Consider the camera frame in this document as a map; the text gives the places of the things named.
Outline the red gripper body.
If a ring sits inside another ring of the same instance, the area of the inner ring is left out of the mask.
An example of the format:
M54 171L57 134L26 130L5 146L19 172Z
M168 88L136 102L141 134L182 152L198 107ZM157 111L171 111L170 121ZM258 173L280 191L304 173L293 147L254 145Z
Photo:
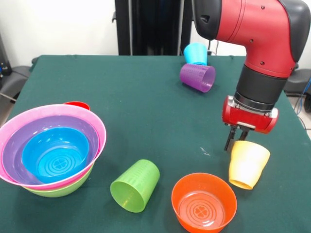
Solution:
M224 100L222 120L231 126L244 126L258 133L269 133L276 125L279 110L273 108L267 113L260 113L237 104L233 96Z

